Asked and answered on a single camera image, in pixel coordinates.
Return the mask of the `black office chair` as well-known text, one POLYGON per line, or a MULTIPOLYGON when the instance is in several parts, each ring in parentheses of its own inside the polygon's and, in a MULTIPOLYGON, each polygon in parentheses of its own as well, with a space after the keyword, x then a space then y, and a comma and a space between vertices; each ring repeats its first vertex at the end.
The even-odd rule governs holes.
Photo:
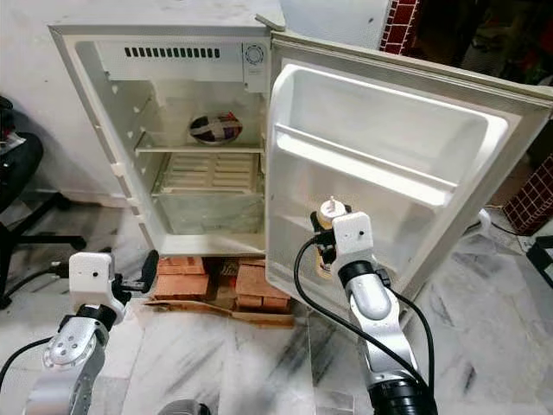
MULTIPOLYGON (((42 162, 44 149, 41 140, 32 133, 16 130, 17 111, 11 100, 1 99, 1 126, 3 127, 3 154, 0 155, 0 210, 10 207, 35 176, 42 162)), ((71 202, 60 193, 54 193, 29 216, 13 228, 0 226, 0 277, 7 282, 10 260, 20 244, 68 244, 76 252, 86 249, 86 239, 74 234, 25 234, 38 224, 52 208, 67 209, 71 202)))

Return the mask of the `clear crisper drawer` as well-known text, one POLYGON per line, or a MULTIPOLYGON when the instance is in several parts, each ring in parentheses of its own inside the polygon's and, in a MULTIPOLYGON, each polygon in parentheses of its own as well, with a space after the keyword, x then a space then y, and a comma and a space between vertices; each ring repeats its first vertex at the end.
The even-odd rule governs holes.
POLYGON ((153 202, 176 236, 264 231, 264 198, 258 194, 155 195, 153 202))

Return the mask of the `slotted white crisper cover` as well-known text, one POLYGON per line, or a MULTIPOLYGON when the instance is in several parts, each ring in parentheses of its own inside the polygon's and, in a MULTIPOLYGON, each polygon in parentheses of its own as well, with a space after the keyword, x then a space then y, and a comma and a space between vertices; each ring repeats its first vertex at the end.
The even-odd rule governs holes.
POLYGON ((253 194, 261 182, 260 155, 173 153, 153 185, 154 194, 253 194))

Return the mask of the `round metal bowl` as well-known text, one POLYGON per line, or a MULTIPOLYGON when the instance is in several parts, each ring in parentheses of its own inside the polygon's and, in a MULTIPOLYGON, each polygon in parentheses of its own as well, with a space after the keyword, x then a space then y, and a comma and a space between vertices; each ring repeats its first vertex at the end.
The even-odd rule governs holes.
POLYGON ((230 112, 198 116, 189 124, 188 134, 201 144, 229 144, 244 130, 244 124, 230 112))

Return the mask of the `flat wooden board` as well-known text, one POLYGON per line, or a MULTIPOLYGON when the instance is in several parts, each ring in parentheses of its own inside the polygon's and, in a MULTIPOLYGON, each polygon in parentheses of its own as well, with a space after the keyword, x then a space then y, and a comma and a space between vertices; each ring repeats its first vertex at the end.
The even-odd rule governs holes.
POLYGON ((228 317, 228 319, 248 322, 257 327, 291 329, 296 325, 293 315, 273 315, 251 311, 238 311, 232 308, 219 307, 208 302, 190 300, 149 300, 144 303, 155 312, 193 312, 202 315, 228 317))

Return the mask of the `cream white small fridge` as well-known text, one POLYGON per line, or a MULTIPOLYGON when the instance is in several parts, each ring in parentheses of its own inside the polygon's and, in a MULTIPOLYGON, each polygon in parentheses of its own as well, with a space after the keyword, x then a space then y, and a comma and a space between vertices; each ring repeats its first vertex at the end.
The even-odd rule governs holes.
POLYGON ((100 0, 48 25, 127 209, 150 248, 169 256, 264 256, 266 123, 274 79, 271 36, 283 25, 279 0, 100 0), (111 80, 96 42, 264 44, 270 90, 249 93, 243 80, 111 80), (142 141, 200 144, 189 136, 189 124, 198 116, 225 112, 236 115, 244 130, 222 145, 264 149, 258 154, 261 182, 253 193, 264 198, 264 231, 170 234, 153 202, 153 185, 173 153, 135 156, 126 151, 142 141))

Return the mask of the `clear fridge shelf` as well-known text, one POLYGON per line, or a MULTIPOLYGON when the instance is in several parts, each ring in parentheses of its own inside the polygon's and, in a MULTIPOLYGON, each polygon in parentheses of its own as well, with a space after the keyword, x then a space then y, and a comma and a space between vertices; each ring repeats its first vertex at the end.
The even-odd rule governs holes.
POLYGON ((264 149, 256 145, 208 145, 208 144, 159 144, 142 141, 127 150, 127 154, 146 153, 233 153, 233 154, 263 154, 264 149))

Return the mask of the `cream white fridge door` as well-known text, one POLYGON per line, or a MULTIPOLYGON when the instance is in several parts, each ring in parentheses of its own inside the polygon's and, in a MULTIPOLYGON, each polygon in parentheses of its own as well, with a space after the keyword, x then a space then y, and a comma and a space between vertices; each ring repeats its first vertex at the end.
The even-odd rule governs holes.
POLYGON ((553 119, 553 86, 526 86, 394 53, 271 36, 266 280, 292 266, 328 199, 371 218, 392 288, 416 299, 553 119))

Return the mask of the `white thermostat dial housing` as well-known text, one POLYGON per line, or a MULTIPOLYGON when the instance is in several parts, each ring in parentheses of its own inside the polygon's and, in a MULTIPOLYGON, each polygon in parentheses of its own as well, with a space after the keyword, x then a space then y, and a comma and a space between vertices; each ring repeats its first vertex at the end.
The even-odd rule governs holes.
POLYGON ((249 93, 268 93, 270 90, 266 47, 260 43, 242 43, 242 71, 245 90, 249 93))

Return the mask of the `small beige drink bottle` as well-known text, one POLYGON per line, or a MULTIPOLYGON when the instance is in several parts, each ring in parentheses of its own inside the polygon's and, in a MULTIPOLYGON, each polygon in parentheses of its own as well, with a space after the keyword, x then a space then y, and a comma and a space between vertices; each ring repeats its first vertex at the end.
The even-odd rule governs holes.
MULTIPOLYGON (((349 213, 349 206, 343 204, 343 202, 336 201, 334 197, 329 197, 327 201, 324 201, 321 203, 320 208, 317 209, 319 211, 319 214, 321 217, 323 217, 323 221, 325 224, 329 226, 329 228, 333 229, 333 219, 339 216, 343 216, 343 214, 349 213)), ((331 266, 320 266, 319 264, 319 253, 316 254, 316 274, 321 279, 331 280, 332 279, 332 272, 331 272, 331 266)))

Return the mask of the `white vent panel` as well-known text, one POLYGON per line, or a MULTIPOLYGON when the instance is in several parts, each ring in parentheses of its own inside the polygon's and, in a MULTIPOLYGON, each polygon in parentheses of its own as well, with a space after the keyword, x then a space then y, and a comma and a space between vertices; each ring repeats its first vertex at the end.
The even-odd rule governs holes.
POLYGON ((244 80, 238 43, 99 41, 100 63, 111 80, 244 80))

